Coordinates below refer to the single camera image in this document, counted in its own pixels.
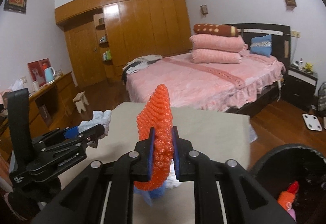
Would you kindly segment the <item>white tissue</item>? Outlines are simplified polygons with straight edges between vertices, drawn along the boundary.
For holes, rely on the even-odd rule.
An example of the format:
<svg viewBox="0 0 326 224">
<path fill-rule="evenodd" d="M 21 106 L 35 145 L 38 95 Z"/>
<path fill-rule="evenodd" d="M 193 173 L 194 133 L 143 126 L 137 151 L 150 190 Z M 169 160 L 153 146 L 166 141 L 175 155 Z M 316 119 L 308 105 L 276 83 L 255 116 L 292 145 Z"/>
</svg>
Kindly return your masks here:
<svg viewBox="0 0 326 224">
<path fill-rule="evenodd" d="M 179 180 L 177 180 L 177 178 L 176 178 L 174 161 L 171 161 L 170 172 L 165 181 L 165 188 L 166 189 L 174 189 L 174 188 L 179 187 L 180 185 L 181 185 L 181 182 Z"/>
<path fill-rule="evenodd" d="M 77 127 L 78 132 L 84 132 L 95 125 L 102 125 L 105 129 L 105 132 L 99 136 L 98 140 L 103 139 L 104 137 L 108 136 L 109 133 L 109 124 L 111 120 L 112 111 L 111 110 L 94 110 L 93 111 L 93 118 L 89 121 L 81 121 L 80 125 Z"/>
</svg>

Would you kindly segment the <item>orange foam fruit net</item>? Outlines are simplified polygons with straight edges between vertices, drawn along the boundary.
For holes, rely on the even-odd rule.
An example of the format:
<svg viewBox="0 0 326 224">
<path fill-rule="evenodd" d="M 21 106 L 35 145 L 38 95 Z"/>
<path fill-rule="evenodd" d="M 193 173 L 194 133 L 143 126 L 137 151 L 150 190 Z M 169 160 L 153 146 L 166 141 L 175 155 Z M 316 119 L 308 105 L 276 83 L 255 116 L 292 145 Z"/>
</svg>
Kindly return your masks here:
<svg viewBox="0 0 326 224">
<path fill-rule="evenodd" d="M 174 154 L 172 143 L 172 111 L 168 88 L 158 85 L 137 116 L 139 140 L 149 138 L 150 129 L 154 128 L 154 157 L 151 179 L 149 182 L 135 182 L 135 187 L 143 191 L 152 191 L 163 185 L 170 173 Z"/>
</svg>

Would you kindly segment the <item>black trash bin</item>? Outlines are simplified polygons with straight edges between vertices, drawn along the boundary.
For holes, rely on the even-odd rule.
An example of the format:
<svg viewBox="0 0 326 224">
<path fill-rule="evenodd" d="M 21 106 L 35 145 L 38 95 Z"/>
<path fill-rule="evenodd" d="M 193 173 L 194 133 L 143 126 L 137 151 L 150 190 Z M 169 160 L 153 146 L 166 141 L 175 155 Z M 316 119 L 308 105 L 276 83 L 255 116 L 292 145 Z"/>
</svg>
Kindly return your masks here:
<svg viewBox="0 0 326 224">
<path fill-rule="evenodd" d="M 325 223 L 325 157 L 302 144 L 285 144 L 263 155 L 250 174 L 277 200 L 295 180 L 300 187 L 287 211 L 296 223 Z"/>
</svg>

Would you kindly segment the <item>blue plastic trash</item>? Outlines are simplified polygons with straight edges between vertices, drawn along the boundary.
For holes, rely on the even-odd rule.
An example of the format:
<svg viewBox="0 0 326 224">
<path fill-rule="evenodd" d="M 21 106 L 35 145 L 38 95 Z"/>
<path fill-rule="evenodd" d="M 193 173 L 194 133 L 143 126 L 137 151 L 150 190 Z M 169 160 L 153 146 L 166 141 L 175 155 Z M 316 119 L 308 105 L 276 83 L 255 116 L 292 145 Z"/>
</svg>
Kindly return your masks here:
<svg viewBox="0 0 326 224">
<path fill-rule="evenodd" d="M 150 206 L 153 206 L 153 200 L 164 196 L 166 190 L 166 181 L 163 182 L 162 186 L 152 191 L 140 190 L 134 186 L 134 194 L 139 194 L 143 197 L 144 201 Z"/>
</svg>

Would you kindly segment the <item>wooden side cabinet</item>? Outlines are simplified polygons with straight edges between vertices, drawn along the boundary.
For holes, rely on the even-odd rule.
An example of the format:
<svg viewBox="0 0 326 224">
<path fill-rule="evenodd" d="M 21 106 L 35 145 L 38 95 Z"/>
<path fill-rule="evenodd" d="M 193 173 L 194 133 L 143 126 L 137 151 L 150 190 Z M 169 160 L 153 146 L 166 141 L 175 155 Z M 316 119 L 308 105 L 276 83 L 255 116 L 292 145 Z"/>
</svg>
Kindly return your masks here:
<svg viewBox="0 0 326 224">
<path fill-rule="evenodd" d="M 73 98 L 78 89 L 72 73 L 62 75 L 29 97 L 29 128 L 32 138 L 56 127 L 62 128 L 76 106 Z"/>
</svg>

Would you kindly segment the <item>small white stool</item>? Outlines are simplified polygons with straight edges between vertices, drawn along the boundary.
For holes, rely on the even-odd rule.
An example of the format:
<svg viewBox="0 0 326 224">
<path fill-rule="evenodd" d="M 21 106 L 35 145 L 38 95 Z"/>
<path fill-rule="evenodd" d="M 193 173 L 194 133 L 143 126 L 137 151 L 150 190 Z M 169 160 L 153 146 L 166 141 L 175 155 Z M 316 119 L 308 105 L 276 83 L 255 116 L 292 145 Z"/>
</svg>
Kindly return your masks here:
<svg viewBox="0 0 326 224">
<path fill-rule="evenodd" d="M 86 106 L 89 106 L 89 102 L 87 100 L 87 97 L 86 97 L 86 94 L 84 91 L 78 93 L 74 97 L 73 102 L 76 104 L 76 108 L 79 113 L 86 111 Z"/>
</svg>

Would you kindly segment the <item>light blue kettle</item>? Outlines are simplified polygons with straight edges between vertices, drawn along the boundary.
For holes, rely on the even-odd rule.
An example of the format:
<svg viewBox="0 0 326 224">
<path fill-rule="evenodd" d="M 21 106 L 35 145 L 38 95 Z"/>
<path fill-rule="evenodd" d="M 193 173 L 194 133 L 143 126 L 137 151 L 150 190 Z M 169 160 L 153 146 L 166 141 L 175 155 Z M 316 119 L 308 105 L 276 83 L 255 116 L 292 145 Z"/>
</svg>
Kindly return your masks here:
<svg viewBox="0 0 326 224">
<path fill-rule="evenodd" d="M 54 81 L 55 79 L 55 69 L 51 66 L 44 70 L 44 75 L 47 83 Z"/>
</svg>

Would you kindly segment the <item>red box behind kettle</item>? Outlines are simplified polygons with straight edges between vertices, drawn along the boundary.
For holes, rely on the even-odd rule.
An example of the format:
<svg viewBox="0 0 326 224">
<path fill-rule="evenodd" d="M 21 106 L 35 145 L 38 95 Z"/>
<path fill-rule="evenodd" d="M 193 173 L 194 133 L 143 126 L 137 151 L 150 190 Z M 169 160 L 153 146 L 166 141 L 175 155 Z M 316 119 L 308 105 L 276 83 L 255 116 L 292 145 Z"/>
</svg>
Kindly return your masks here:
<svg viewBox="0 0 326 224">
<path fill-rule="evenodd" d="M 39 87 L 45 85 L 46 79 L 44 71 L 51 66 L 49 58 L 41 59 L 28 63 L 28 69 L 32 78 L 32 82 L 37 82 Z"/>
</svg>

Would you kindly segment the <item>clothes pile on bed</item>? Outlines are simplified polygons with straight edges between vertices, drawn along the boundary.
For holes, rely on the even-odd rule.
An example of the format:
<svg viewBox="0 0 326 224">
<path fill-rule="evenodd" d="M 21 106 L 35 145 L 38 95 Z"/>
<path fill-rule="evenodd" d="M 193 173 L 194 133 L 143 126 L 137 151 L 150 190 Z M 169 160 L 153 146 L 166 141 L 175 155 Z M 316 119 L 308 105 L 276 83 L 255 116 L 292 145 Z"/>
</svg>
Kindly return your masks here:
<svg viewBox="0 0 326 224">
<path fill-rule="evenodd" d="M 147 68 L 149 65 L 156 63 L 163 57 L 161 55 L 146 55 L 142 57 L 137 57 L 134 60 L 128 62 L 126 66 L 122 68 L 122 82 L 127 83 L 127 76 L 136 73 L 140 70 Z"/>
</svg>

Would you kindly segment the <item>white bathroom scale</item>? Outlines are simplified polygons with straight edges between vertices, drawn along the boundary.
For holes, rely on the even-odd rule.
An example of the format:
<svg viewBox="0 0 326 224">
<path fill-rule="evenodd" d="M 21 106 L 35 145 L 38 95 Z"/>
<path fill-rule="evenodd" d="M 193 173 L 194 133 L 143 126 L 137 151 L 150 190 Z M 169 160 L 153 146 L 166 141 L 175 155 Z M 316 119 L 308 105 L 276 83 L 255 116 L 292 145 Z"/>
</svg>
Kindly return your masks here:
<svg viewBox="0 0 326 224">
<path fill-rule="evenodd" d="M 322 131 L 323 127 L 320 124 L 318 118 L 315 115 L 302 114 L 304 123 L 309 130 L 312 131 Z"/>
</svg>

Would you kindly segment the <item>wooden wardrobe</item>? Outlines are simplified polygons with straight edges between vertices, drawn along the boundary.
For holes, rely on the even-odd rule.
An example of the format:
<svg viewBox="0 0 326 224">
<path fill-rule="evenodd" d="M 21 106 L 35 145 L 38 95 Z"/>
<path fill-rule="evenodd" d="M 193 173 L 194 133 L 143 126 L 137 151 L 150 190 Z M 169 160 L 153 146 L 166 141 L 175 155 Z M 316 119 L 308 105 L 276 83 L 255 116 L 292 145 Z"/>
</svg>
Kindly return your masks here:
<svg viewBox="0 0 326 224">
<path fill-rule="evenodd" d="M 185 0 L 73 0 L 55 9 L 79 87 L 115 80 L 137 57 L 191 49 Z"/>
</svg>

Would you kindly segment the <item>pink bed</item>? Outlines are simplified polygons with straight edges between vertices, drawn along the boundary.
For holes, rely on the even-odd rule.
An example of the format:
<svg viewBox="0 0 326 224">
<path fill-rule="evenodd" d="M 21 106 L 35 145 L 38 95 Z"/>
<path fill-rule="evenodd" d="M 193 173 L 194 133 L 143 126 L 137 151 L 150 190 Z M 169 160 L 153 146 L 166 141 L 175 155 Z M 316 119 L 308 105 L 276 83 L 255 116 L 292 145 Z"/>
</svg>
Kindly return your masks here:
<svg viewBox="0 0 326 224">
<path fill-rule="evenodd" d="M 186 53 L 127 75 L 126 89 L 132 102 L 145 103 L 157 86 L 164 84 L 172 107 L 227 111 L 255 102 L 285 70 L 276 58 L 267 62 L 247 54 L 239 64 L 196 64 Z"/>
</svg>

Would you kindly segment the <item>black nightstand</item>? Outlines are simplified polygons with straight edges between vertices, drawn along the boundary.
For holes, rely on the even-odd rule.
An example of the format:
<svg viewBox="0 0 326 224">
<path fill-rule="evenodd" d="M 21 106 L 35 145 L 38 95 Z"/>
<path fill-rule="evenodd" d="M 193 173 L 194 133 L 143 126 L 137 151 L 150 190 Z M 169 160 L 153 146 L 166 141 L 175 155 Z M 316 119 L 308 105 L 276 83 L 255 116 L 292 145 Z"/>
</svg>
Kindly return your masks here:
<svg viewBox="0 0 326 224">
<path fill-rule="evenodd" d="M 282 98 L 297 108 L 309 112 L 318 82 L 316 72 L 307 73 L 290 66 L 282 88 Z"/>
</svg>

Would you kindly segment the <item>yellow toy on nightstand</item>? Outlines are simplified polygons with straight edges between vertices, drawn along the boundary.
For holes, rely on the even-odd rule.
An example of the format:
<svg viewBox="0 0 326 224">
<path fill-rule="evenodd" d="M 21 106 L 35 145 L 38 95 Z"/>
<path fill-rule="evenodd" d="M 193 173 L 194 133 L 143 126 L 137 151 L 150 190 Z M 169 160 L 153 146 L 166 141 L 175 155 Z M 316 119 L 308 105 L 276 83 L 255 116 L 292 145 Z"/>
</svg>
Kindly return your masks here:
<svg viewBox="0 0 326 224">
<path fill-rule="evenodd" d="M 305 66 L 304 66 L 304 70 L 306 72 L 308 72 L 309 74 L 313 73 L 313 65 L 309 62 L 306 62 Z"/>
</svg>

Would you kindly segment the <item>lower pink folded quilt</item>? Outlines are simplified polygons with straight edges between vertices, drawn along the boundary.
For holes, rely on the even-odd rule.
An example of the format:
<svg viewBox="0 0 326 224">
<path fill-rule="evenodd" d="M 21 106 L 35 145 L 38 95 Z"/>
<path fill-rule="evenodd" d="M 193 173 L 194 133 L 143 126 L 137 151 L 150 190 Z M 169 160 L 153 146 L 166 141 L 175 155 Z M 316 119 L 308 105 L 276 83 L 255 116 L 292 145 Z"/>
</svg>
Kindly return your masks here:
<svg viewBox="0 0 326 224">
<path fill-rule="evenodd" d="M 191 53 L 194 63 L 240 64 L 241 55 L 213 49 L 195 49 Z"/>
</svg>

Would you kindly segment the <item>pink folded quilt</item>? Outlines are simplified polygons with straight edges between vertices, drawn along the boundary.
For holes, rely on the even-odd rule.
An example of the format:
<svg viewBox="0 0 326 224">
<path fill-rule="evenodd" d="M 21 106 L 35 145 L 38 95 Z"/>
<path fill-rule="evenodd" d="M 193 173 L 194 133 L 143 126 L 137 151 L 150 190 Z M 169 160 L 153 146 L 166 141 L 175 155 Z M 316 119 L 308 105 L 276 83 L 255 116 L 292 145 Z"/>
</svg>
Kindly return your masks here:
<svg viewBox="0 0 326 224">
<path fill-rule="evenodd" d="M 212 49 L 239 53 L 248 49 L 248 45 L 241 36 L 222 37 L 210 34 L 197 34 L 189 38 L 193 49 Z"/>
<path fill-rule="evenodd" d="M 241 55 L 213 49 L 195 49 L 191 53 L 194 63 L 240 64 Z"/>
</svg>

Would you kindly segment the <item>blue pillow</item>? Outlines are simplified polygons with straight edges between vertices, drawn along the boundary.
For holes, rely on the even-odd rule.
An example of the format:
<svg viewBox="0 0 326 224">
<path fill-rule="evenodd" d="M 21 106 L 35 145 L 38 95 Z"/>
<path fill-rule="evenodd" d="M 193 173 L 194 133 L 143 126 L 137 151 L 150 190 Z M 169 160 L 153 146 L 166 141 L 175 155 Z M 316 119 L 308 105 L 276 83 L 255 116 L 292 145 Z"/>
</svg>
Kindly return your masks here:
<svg viewBox="0 0 326 224">
<path fill-rule="evenodd" d="M 272 35 L 252 38 L 250 53 L 270 57 L 272 53 Z"/>
</svg>

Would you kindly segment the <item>upper pink folded quilt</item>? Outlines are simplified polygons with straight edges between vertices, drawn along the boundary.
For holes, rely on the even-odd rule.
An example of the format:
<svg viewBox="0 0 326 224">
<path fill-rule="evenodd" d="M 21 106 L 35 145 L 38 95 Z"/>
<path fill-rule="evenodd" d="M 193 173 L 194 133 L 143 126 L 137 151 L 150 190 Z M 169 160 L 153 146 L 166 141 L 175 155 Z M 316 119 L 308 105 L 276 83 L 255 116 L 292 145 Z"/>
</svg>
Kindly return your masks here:
<svg viewBox="0 0 326 224">
<path fill-rule="evenodd" d="M 241 36 L 222 37 L 210 34 L 197 34 L 189 38 L 193 49 L 212 49 L 239 53 L 248 49 L 248 45 Z"/>
</svg>

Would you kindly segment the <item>brown dotted rolled blanket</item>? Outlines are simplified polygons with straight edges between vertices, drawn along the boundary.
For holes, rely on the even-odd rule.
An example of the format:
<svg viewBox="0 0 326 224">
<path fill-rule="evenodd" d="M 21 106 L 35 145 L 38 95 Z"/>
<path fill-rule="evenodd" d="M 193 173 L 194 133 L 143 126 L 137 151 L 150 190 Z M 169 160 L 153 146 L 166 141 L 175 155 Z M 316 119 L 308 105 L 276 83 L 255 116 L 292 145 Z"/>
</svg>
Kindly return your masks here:
<svg viewBox="0 0 326 224">
<path fill-rule="evenodd" d="M 230 25 L 216 25 L 209 23 L 200 23 L 193 26 L 195 34 L 211 34 L 222 37 L 237 37 L 239 36 L 238 29 Z"/>
</svg>

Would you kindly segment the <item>wall power socket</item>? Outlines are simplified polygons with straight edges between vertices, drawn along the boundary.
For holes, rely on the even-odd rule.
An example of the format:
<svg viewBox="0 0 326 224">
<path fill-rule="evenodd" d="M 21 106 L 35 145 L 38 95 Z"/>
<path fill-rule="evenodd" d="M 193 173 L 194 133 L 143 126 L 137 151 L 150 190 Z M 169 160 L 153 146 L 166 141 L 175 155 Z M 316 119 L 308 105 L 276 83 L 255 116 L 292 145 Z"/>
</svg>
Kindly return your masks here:
<svg viewBox="0 0 326 224">
<path fill-rule="evenodd" d="M 301 33 L 299 31 L 291 31 L 291 36 L 294 38 L 300 38 L 301 37 Z"/>
</svg>

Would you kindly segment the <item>left wall lamp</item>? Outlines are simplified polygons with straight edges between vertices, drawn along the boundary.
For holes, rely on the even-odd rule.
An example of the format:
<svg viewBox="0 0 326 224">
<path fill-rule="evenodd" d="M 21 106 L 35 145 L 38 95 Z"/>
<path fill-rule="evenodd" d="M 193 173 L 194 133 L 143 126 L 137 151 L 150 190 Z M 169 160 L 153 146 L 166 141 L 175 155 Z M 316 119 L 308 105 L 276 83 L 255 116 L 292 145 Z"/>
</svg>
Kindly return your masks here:
<svg viewBox="0 0 326 224">
<path fill-rule="evenodd" d="M 207 7 L 207 5 L 201 5 L 200 6 L 200 11 L 201 11 L 201 14 L 203 16 L 207 15 L 208 14 L 208 7 Z"/>
</svg>

